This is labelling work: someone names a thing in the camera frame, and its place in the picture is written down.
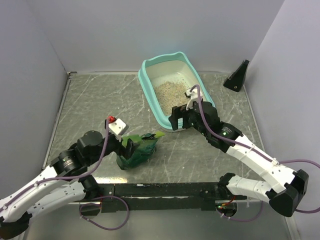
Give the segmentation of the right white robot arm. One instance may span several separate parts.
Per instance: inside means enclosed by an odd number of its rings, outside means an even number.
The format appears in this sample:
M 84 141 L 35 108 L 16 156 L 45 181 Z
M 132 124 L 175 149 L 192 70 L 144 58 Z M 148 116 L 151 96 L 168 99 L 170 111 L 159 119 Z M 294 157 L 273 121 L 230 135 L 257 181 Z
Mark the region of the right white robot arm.
M 207 101 L 194 102 L 171 109 L 169 122 L 177 130 L 182 120 L 184 129 L 194 128 L 207 142 L 223 153 L 236 158 L 262 179 L 253 180 L 226 173 L 219 180 L 218 193 L 223 199 L 242 195 L 269 203 L 282 216 L 291 217 L 305 196 L 309 175 L 302 169 L 289 168 L 254 145 L 230 123 L 220 120 L 217 109 Z

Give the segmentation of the green cat litter bag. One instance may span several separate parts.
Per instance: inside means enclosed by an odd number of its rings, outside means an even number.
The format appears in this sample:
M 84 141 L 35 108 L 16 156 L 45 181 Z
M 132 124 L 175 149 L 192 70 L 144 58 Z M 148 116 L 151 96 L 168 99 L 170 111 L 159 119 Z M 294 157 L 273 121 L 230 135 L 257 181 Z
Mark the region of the green cat litter bag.
M 123 139 L 123 146 L 126 147 L 127 145 L 127 140 L 132 139 L 135 145 L 135 151 L 131 158 L 125 159 L 123 156 L 116 156 L 116 163 L 119 166 L 121 170 L 129 170 L 129 169 L 134 169 L 138 167 L 139 165 L 145 163 L 148 161 L 148 159 L 153 155 L 153 153 L 156 151 L 156 143 L 158 140 L 165 136 L 165 133 L 162 131 L 156 131 L 155 133 L 151 134 L 156 134 L 155 139 L 147 139 L 147 140 L 142 140 L 141 136 L 138 134 L 133 134 L 133 135 L 128 135 L 124 136 Z

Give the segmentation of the black bag clip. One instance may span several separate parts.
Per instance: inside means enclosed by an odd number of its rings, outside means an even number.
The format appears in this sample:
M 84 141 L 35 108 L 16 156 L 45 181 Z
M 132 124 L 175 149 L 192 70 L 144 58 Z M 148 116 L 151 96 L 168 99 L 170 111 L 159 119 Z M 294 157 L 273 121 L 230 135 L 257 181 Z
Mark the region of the black bag clip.
M 155 139 L 157 137 L 156 133 L 145 133 L 141 136 L 142 140 L 152 140 Z

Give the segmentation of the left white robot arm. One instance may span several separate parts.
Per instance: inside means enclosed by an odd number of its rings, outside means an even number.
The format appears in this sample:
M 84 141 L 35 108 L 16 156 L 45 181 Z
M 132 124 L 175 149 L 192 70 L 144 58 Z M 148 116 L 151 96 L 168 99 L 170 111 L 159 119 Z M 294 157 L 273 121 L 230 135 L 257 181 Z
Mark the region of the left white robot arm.
M 62 151 L 38 176 L 0 201 L 0 237 L 13 239 L 24 233 L 32 220 L 70 202 L 95 200 L 99 188 L 88 170 L 111 154 L 129 159 L 138 144 L 107 131 L 88 131 Z

